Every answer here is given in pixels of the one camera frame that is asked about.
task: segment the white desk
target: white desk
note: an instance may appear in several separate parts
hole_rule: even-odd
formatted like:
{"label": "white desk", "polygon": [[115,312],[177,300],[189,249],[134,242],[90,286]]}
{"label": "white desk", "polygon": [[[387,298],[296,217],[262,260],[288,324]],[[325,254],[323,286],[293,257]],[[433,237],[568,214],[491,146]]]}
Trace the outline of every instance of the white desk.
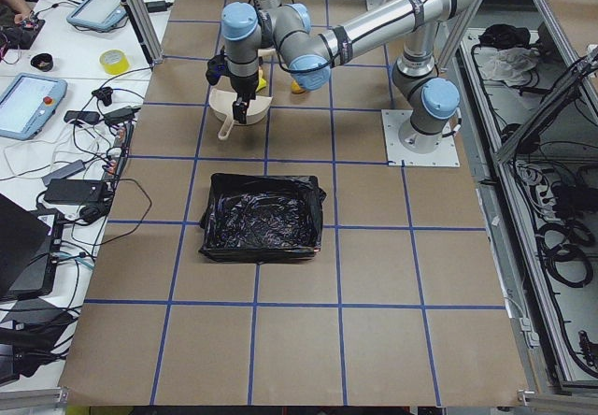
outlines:
{"label": "white desk", "polygon": [[[0,77],[0,88],[6,88],[8,84],[11,82],[11,80],[12,78]],[[89,99],[88,96],[91,95],[91,91],[98,88],[101,84],[102,80],[69,79],[66,96],[64,97],[61,104],[58,106],[56,113],[50,118],[50,120],[44,126],[42,132],[39,135],[37,135],[34,138],[34,140],[52,141],[55,140],[61,132],[64,133],[64,138],[72,138],[72,131],[64,130],[64,114],[68,109],[81,109]],[[129,89],[142,95],[146,91],[148,85],[148,83],[145,80],[114,80],[114,82],[110,82],[110,84],[114,86],[114,88]],[[113,105],[108,108],[101,107],[101,109],[110,111],[118,107],[126,107],[128,105],[135,106],[139,104],[140,99],[134,96],[133,94],[116,91],[113,94]],[[95,109],[95,104],[89,105],[88,109]],[[113,138],[113,136],[109,134],[104,124],[98,124],[97,130],[109,139]],[[78,135],[78,142],[81,145],[85,145],[88,143],[88,140],[86,139],[91,138],[84,134]],[[55,148],[54,145],[34,143],[28,141],[15,141],[13,139],[0,137],[0,174],[2,174],[0,179],[5,178],[9,175],[9,173],[7,172],[7,163],[2,152],[7,146],[11,145],[16,145],[16,147],[9,149],[8,158],[11,162],[11,166],[13,167],[13,169],[16,169],[17,172],[47,164],[50,161],[50,157]],[[78,158],[87,159],[90,157],[90,155],[88,154],[77,152],[72,142],[69,142],[68,148],[65,150],[72,150],[73,153],[63,154],[60,156],[60,159],[74,161]],[[46,169],[41,172],[35,172],[33,174],[30,174],[29,176],[41,177],[48,172],[49,170]],[[101,177],[102,172],[103,171],[101,169],[101,165],[98,162],[94,163],[90,170],[88,170],[87,172],[80,172],[77,175],[75,175],[74,178],[81,179],[83,178],[83,176],[85,176],[85,178],[97,179]],[[0,181],[0,193],[4,194],[6,197],[8,197],[9,199],[13,200],[15,203],[19,204],[20,206],[26,209],[35,209],[36,196],[44,189],[45,187],[41,179],[17,178],[8,181]],[[65,215],[75,213],[75,211],[77,210],[77,207],[75,206],[56,206],[55,208],[60,209]],[[95,240],[101,228],[103,228],[102,221],[96,222],[90,227],[77,227],[74,231],[75,238],[83,240],[84,242],[91,243]],[[71,233],[73,233],[71,231],[71,225],[67,225],[64,229],[63,239],[74,241],[73,237],[71,237]],[[74,253],[78,252],[77,249],[66,245],[64,245],[62,250]],[[89,279],[92,275],[92,271],[83,265],[80,266],[79,271],[79,283],[77,287],[77,294],[73,301],[73,306],[78,306],[82,304],[83,298],[85,296],[89,284]],[[47,300],[48,302],[52,303],[57,307],[66,306],[73,294],[76,276],[77,266],[74,263],[68,262],[64,265],[59,265],[56,271],[56,279],[54,281],[53,291],[51,294],[44,296],[43,299]],[[0,305],[0,308],[10,308],[11,306],[12,303],[8,303]],[[73,331],[74,325],[69,327],[65,331],[62,339],[69,337],[73,333]],[[58,379],[62,373],[63,368],[63,361],[58,361],[50,365],[41,366],[37,373],[33,375],[31,378],[21,377],[16,382],[0,387],[0,391],[10,392],[17,390],[37,390],[55,387],[58,384]]]}
{"label": "white desk", "polygon": [[[36,5],[36,10],[51,6],[60,0],[40,0]],[[69,109],[82,109],[85,103],[91,97],[92,90],[97,89],[102,83],[109,79],[108,75],[102,66],[99,64],[99,56],[102,52],[110,49],[123,50],[129,63],[130,69],[137,69],[147,67],[147,63],[141,48],[135,37],[131,23],[127,23],[126,27],[109,34],[97,34],[95,32],[80,32],[73,26],[66,22],[66,16],[72,11],[74,7],[69,5],[60,5],[57,8],[48,10],[42,14],[42,18],[46,20],[46,25],[39,34],[36,42],[31,50],[24,50],[21,59],[15,64],[0,64],[0,90],[5,89],[9,83],[20,72],[38,73],[40,75],[49,75],[55,78],[65,79],[68,83],[66,95],[58,106],[56,113],[46,123],[43,130],[38,134],[34,140],[53,141],[64,133],[64,138],[71,139],[72,130],[64,130],[65,123],[63,121],[64,114]],[[168,21],[169,12],[156,13],[151,15],[151,20],[154,23],[154,28],[160,39],[164,36],[164,30]],[[30,59],[41,52],[51,53],[54,58],[54,67],[48,73],[40,73],[33,69],[29,62]],[[15,58],[16,52],[10,52],[7,59],[9,61]],[[134,91],[144,95],[150,80],[150,71],[133,73],[124,76],[122,79],[113,80],[109,83],[112,88],[123,88]],[[141,99],[131,93],[115,91],[113,94],[113,105],[101,109],[110,111],[119,107],[126,107],[128,105],[134,106],[141,104]],[[93,101],[87,109],[96,110],[95,101]],[[99,131],[107,137],[110,142],[113,136],[109,134],[107,128],[100,124],[97,126]],[[82,147],[86,147],[91,140],[85,135],[78,136],[78,142]],[[27,141],[15,141],[13,139],[0,137],[0,179],[11,176],[7,161],[2,154],[8,146],[7,156],[10,165],[17,173],[24,170],[30,170],[50,162],[55,145],[42,144]],[[88,159],[90,155],[77,151],[72,142],[68,143],[68,149],[72,153],[62,154],[59,159],[66,161],[74,161],[79,158]],[[50,170],[45,169],[40,172],[29,174],[29,177],[42,177]],[[99,163],[92,164],[90,170],[81,172],[74,176],[74,178],[99,179],[102,176],[103,170]],[[16,178],[7,181],[0,181],[0,193],[10,198],[17,204],[26,209],[34,209],[36,206],[36,196],[44,190],[41,179],[22,179]],[[72,213],[76,210],[73,206],[57,207],[65,214]],[[90,227],[77,227],[75,230],[75,238],[84,242],[94,242],[100,230],[103,230],[103,223],[96,222]],[[71,237],[71,228],[67,226],[64,229],[63,239],[73,240]],[[78,252],[77,249],[67,247],[64,245],[62,250],[69,252]],[[87,267],[81,265],[79,267],[79,279],[73,306],[81,305],[87,291],[89,280],[92,271]],[[77,266],[68,262],[64,265],[59,265],[56,271],[56,279],[54,281],[54,288],[50,295],[44,296],[43,299],[52,303],[57,307],[66,306],[75,289],[75,282],[77,279]],[[10,308],[12,303],[0,305],[0,308]],[[70,326],[62,338],[69,337],[75,330],[75,325]],[[64,368],[63,361],[57,361],[50,365],[41,366],[31,378],[21,377],[18,381],[0,387],[0,392],[12,392],[21,390],[40,390],[48,389],[57,386]],[[27,413],[28,410],[16,410],[16,413]]]}
{"label": "white desk", "polygon": [[[39,0],[35,10],[48,8],[57,2],[61,2],[61,0]],[[40,18],[46,20],[46,25],[39,33],[32,48],[22,50],[21,59],[15,65],[1,63],[0,76],[12,77],[19,72],[36,72],[31,67],[30,61],[31,58],[42,52],[50,53],[54,59],[54,67],[46,74],[61,79],[108,79],[110,75],[100,65],[99,58],[102,52],[110,49],[122,50],[127,56],[130,69],[148,66],[130,21],[123,28],[110,33],[81,32],[66,22],[66,17],[74,8],[73,5],[60,4],[57,8],[42,12]],[[169,13],[166,11],[150,15],[159,39],[164,36]],[[12,62],[15,58],[16,52],[10,51],[7,60]],[[149,80],[150,76],[150,71],[146,70],[125,77],[129,80]]]}

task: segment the grid line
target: grid line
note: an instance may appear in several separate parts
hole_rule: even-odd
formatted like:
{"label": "grid line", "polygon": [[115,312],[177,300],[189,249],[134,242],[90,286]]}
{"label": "grid line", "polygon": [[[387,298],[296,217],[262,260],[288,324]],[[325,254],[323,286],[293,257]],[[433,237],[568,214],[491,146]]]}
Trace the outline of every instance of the grid line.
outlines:
{"label": "grid line", "polygon": [[506,310],[502,305],[400,305],[383,303],[282,303],[276,301],[200,301],[200,300],[119,300],[87,298],[90,305],[144,306],[211,306],[239,308],[359,308],[359,309],[425,309],[429,310]]}
{"label": "grid line", "polygon": [[426,337],[426,346],[428,349],[428,359],[430,361],[430,371],[432,373],[432,383],[434,385],[434,396],[436,398],[436,405],[442,407],[442,398],[440,397],[440,389],[438,388],[438,376],[436,375],[436,367],[434,363],[434,352],[432,349],[432,340],[430,339],[430,325],[428,323],[428,315],[426,313],[425,298],[423,296],[423,285],[421,283],[420,261],[418,257],[418,246],[415,239],[415,230],[413,230],[413,218],[411,214],[411,204],[409,200],[409,189],[407,186],[406,167],[401,167],[401,179],[403,181],[403,189],[405,192],[405,203],[407,211],[407,220],[409,222],[409,236],[411,238],[411,248],[413,250],[413,262],[415,264],[416,278],[418,282],[418,292],[420,293],[421,303],[421,317],[423,319],[423,330]]}
{"label": "grid line", "polygon": [[[125,220],[125,219],[116,219],[110,220],[110,223],[119,223],[119,224],[147,224],[147,225],[188,225],[188,226],[198,226],[199,222],[189,222],[189,221],[153,221],[153,220],[144,220],[144,221],[137,221],[137,220]],[[323,225],[323,228],[326,229],[335,229],[338,228],[339,230],[364,230],[364,231],[409,231],[413,229],[414,231],[454,231],[454,232],[477,232],[477,233],[485,233],[486,228],[482,227],[475,227],[475,226],[369,226],[369,225],[337,225],[337,224],[330,224],[330,225]]]}
{"label": "grid line", "polygon": [[253,367],[255,359],[255,329],[258,320],[258,293],[260,291],[260,265],[255,265],[255,281],[253,284],[253,302],[251,311],[251,341],[249,343],[249,381],[247,389],[247,404],[251,406],[253,401]]}
{"label": "grid line", "polygon": [[[330,2],[324,0],[326,8],[326,25],[330,25]],[[341,393],[343,396],[343,406],[349,405],[349,396],[347,391],[347,367],[345,364],[345,333],[343,326],[343,291],[341,282],[341,259],[340,259],[340,235],[338,233],[338,185],[336,182],[336,139],[335,139],[335,98],[333,96],[332,74],[328,80],[328,97],[330,99],[330,133],[332,141],[332,169],[333,169],[333,202],[335,211],[335,260],[336,260],[336,298],[338,301],[338,350],[340,354],[340,378]]]}
{"label": "grid line", "polygon": [[[326,26],[329,27],[330,23],[330,8],[329,0],[325,0],[325,14],[326,14]],[[199,21],[199,20],[171,20],[173,23],[218,23],[219,21]],[[219,50],[219,40],[221,37],[221,29],[217,37],[215,53]],[[389,49],[388,46],[384,46],[385,65],[381,64],[348,64],[348,67],[369,67],[369,68],[381,68],[384,67],[387,70],[388,85],[389,85],[389,96],[391,98],[392,108],[396,107],[393,95],[392,86],[392,69],[389,62]],[[202,57],[192,57],[184,55],[165,55],[165,58],[173,58],[187,61],[205,62],[207,59]],[[269,90],[270,95],[273,89],[273,76],[274,68],[276,66],[275,59],[269,60]],[[164,357],[164,349],[168,340],[168,328],[169,328],[169,317],[173,307],[228,307],[228,308],[251,308],[251,326],[250,326],[250,343],[249,343],[249,370],[248,370],[248,389],[247,389],[247,404],[253,404],[253,389],[254,389],[254,371],[255,371],[255,350],[257,340],[257,329],[258,329],[258,316],[259,308],[336,308],[338,315],[338,334],[339,334],[339,355],[340,355],[340,372],[341,372],[341,392],[342,402],[344,406],[349,404],[348,396],[348,377],[346,369],[346,358],[345,358],[345,336],[343,326],[343,310],[345,308],[364,308],[364,309],[417,309],[420,310],[423,320],[424,334],[426,338],[426,346],[428,352],[429,366],[432,374],[433,385],[434,385],[434,397],[435,402],[438,406],[442,404],[442,398],[438,385],[438,377],[436,375],[435,364],[434,364],[434,351],[430,335],[430,327],[428,322],[427,313],[428,311],[435,310],[505,310],[505,306],[501,305],[426,305],[423,293],[423,286],[420,274],[420,265],[418,259],[418,248],[416,242],[415,233],[417,231],[460,231],[460,232],[482,232],[486,231],[483,227],[442,227],[442,226],[414,226],[413,218],[411,213],[411,205],[409,200],[409,192],[406,177],[405,165],[402,165],[401,179],[404,186],[405,200],[406,200],[406,214],[408,225],[407,226],[361,226],[361,225],[342,225],[339,223],[339,202],[338,202],[338,182],[337,182],[337,165],[388,165],[387,162],[359,162],[359,161],[339,161],[336,158],[336,140],[335,140],[335,112],[337,111],[360,111],[360,112],[376,112],[380,113],[380,109],[373,108],[336,108],[334,105],[334,92],[333,92],[333,79],[329,79],[329,98],[330,106],[328,107],[294,107],[294,106],[271,106],[266,115],[265,121],[265,141],[262,158],[216,158],[216,157],[204,157],[201,153],[202,139],[204,135],[204,129],[206,125],[207,109],[209,105],[207,98],[211,87],[207,87],[205,103],[172,103],[172,102],[145,102],[145,105],[149,106],[169,106],[169,107],[203,107],[203,116],[201,121],[201,127],[199,131],[199,137],[196,143],[195,155],[194,156],[162,156],[162,155],[131,155],[133,159],[148,159],[148,160],[175,160],[175,161],[193,161],[191,181],[187,194],[187,201],[184,209],[184,215],[182,221],[128,221],[128,220],[110,220],[110,223],[145,223],[145,224],[170,224],[180,225],[180,236],[178,240],[177,255],[175,258],[175,266],[170,281],[170,288],[168,298],[166,300],[118,300],[118,299],[86,299],[86,304],[97,304],[97,305],[154,305],[154,306],[166,306],[164,315],[164,325],[161,335],[161,343],[158,351],[158,357],[156,359],[156,367],[154,372],[154,380],[151,389],[151,397],[149,403],[155,405],[156,394],[158,392],[160,373],[162,368],[162,361]],[[270,136],[270,123],[273,109],[289,108],[293,110],[327,110],[329,111],[330,127],[331,127],[331,138],[332,138],[332,160],[303,160],[303,159],[276,159],[269,157],[269,136]],[[183,251],[184,238],[186,234],[187,226],[197,226],[199,222],[189,222],[189,213],[191,210],[191,201],[193,195],[194,183],[197,180],[197,170],[203,163],[201,162],[238,162],[238,163],[263,163],[263,174],[268,174],[268,165],[270,163],[284,163],[284,164],[305,164],[305,165],[316,165],[325,164],[332,165],[332,179],[333,179],[333,191],[332,197],[334,199],[334,224],[324,225],[324,228],[333,229],[335,231],[335,273],[336,273],[336,292],[337,292],[337,303],[284,303],[276,301],[260,301],[259,289],[260,289],[260,273],[261,266],[255,265],[255,277],[253,281],[253,299],[252,301],[201,301],[201,300],[177,300],[175,298],[175,290],[178,278],[178,267]],[[342,261],[341,261],[341,245],[340,245],[340,232],[341,230],[388,230],[388,231],[408,231],[411,238],[411,247],[414,257],[414,264],[416,268],[416,276],[418,282],[418,290],[420,294],[420,303],[415,305],[400,305],[400,304],[363,304],[363,303],[345,303],[343,301],[342,294]]]}
{"label": "grid line", "polygon": [[[221,28],[219,28],[218,36],[216,39],[216,47],[214,48],[214,54],[216,54],[218,52],[218,45],[220,42],[220,37],[221,37]],[[206,90],[206,98],[204,100],[205,102],[207,102],[207,99],[209,97],[209,92],[210,92],[210,87],[208,86],[207,90]],[[202,123],[200,126],[199,136],[197,138],[197,144],[195,147],[195,157],[196,158],[193,160],[192,175],[191,175],[191,180],[189,183],[189,190],[187,193],[187,201],[185,203],[185,212],[183,215],[183,222],[187,221],[187,218],[189,217],[189,210],[191,208],[193,185],[195,183],[195,174],[197,172],[197,164],[199,162],[199,159],[198,159],[199,158],[199,150],[201,148],[202,136],[203,136],[204,127],[206,124],[206,113],[207,113],[207,106],[204,106],[204,111],[203,111],[203,115],[202,115]],[[161,338],[161,343],[160,343],[160,349],[158,352],[158,358],[156,361],[154,380],[153,380],[153,384],[152,384],[152,388],[151,388],[151,397],[149,399],[149,404],[151,406],[154,406],[156,404],[156,394],[158,392],[158,384],[160,381],[160,372],[161,372],[161,368],[162,368],[162,359],[164,357],[164,348],[165,348],[165,343],[166,343],[166,338],[167,338],[168,323],[169,323],[169,319],[170,319],[170,311],[171,311],[171,307],[172,307],[171,302],[174,299],[174,292],[175,292],[175,287],[176,287],[176,283],[177,283],[178,265],[180,262],[180,255],[182,252],[183,241],[185,238],[185,229],[186,229],[186,224],[183,223],[180,228],[180,237],[178,240],[177,257],[175,260],[175,267],[174,267],[171,282],[170,282],[170,292],[168,295],[168,304],[166,307],[166,314],[164,316],[164,326],[163,326],[162,338]]]}

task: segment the white bowl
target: white bowl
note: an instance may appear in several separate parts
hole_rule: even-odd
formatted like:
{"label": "white bowl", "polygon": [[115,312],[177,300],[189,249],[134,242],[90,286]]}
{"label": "white bowl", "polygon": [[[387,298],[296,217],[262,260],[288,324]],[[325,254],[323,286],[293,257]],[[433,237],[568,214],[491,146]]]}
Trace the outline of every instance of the white bowl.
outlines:
{"label": "white bowl", "polygon": [[[235,100],[236,93],[231,93],[230,91],[222,91],[212,88],[212,91],[209,93],[207,101],[209,106],[214,110],[216,117],[224,122],[218,133],[218,138],[220,140],[228,139],[233,127],[239,125],[239,123],[233,119],[233,102]],[[258,95],[255,100],[251,100],[247,110],[247,125],[252,125],[261,121],[270,108],[270,104],[272,104],[272,97]]]}

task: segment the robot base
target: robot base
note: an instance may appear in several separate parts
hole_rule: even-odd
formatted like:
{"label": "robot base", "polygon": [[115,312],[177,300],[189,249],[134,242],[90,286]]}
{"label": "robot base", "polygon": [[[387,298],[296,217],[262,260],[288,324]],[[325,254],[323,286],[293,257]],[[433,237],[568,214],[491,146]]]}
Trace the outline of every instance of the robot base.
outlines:
{"label": "robot base", "polygon": [[367,11],[380,7],[386,0],[365,0],[365,8]]}
{"label": "robot base", "polygon": [[[431,153],[416,153],[403,146],[399,139],[399,129],[403,122],[411,117],[411,113],[410,110],[382,110],[386,157],[389,165],[459,167],[459,157],[452,136],[443,137],[438,148]],[[450,127],[447,124],[443,133],[448,132],[450,132]]]}

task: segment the light blue joint cap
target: light blue joint cap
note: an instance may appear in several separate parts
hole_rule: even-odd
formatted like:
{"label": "light blue joint cap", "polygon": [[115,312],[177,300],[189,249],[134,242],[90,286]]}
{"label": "light blue joint cap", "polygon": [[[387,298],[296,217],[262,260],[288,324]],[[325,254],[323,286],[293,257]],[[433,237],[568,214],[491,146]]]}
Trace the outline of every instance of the light blue joint cap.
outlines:
{"label": "light blue joint cap", "polygon": [[423,85],[421,102],[433,117],[441,121],[455,114],[460,101],[457,87],[446,79],[431,79]]}
{"label": "light blue joint cap", "polygon": [[[308,54],[295,58],[289,64],[289,69],[293,71],[307,71],[326,63],[326,60],[319,55]],[[330,66],[322,67],[313,72],[305,72],[304,74],[291,73],[291,75],[304,90],[315,91],[328,83],[330,79]]]}
{"label": "light blue joint cap", "polygon": [[303,22],[303,26],[306,28],[308,33],[311,32],[311,18],[309,18],[309,10],[307,10],[307,7],[303,4],[288,4],[288,6],[299,13],[301,21]]}
{"label": "light blue joint cap", "polygon": [[258,16],[249,4],[233,2],[222,11],[222,36],[229,41],[247,38],[257,25]]}

